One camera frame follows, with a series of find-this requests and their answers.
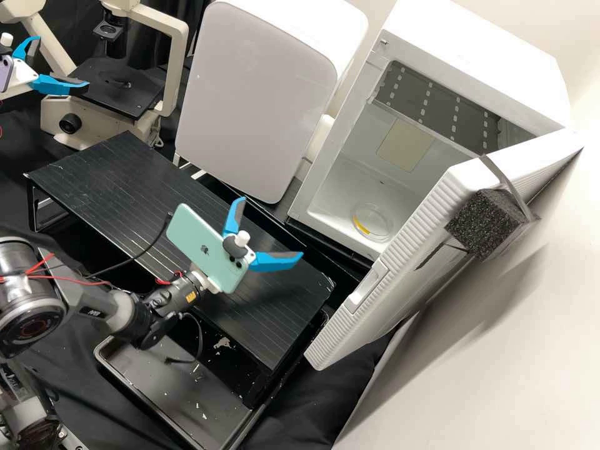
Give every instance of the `purple phone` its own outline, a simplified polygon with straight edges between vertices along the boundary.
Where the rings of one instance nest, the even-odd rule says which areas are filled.
[[[0,56],[0,93],[6,92],[13,74],[14,61],[9,55]]]

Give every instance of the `red wire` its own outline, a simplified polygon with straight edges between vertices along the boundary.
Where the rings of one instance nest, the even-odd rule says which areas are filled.
[[[181,277],[183,277],[183,272],[182,271],[175,271],[174,275],[177,275],[178,278],[181,278]],[[168,286],[168,285],[171,284],[170,281],[165,281],[165,280],[160,279],[160,278],[155,278],[154,281],[156,281],[156,284],[161,284],[163,286]]]
[[[48,256],[46,256],[44,259],[42,259],[39,263],[35,264],[34,266],[31,266],[29,269],[27,269],[25,271],[26,275],[31,274],[33,271],[35,271],[39,266],[41,266],[44,263],[47,263],[50,259],[52,259],[54,257],[54,253],[48,253]]]
[[[29,278],[32,279],[59,279],[63,281],[71,281],[72,283],[82,284],[83,286],[101,286],[103,284],[107,284],[110,286],[108,281],[98,281],[98,282],[89,282],[89,281],[80,281],[74,278],[68,277],[60,277],[60,276],[49,276],[49,275],[30,275]]]

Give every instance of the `white knob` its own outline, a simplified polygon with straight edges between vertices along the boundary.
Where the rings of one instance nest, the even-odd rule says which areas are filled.
[[[238,247],[246,247],[246,245],[248,245],[248,242],[250,241],[250,234],[248,234],[247,231],[240,231],[239,233],[236,234],[236,240],[235,243]]]
[[[7,32],[4,32],[0,35],[0,44],[5,47],[10,47],[13,45],[13,35]]]

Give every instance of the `foam padding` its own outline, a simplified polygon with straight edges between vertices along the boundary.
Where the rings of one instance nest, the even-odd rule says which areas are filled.
[[[510,192],[482,189],[448,222],[446,231],[469,253],[483,260],[504,249],[506,242],[512,242],[527,224]]]

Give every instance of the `mini fridge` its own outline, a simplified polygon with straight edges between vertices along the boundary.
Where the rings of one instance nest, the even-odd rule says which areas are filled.
[[[307,350],[322,369],[391,330],[464,253],[444,226],[500,186],[531,199],[582,148],[556,60],[447,0],[400,0],[289,216],[373,261]]]

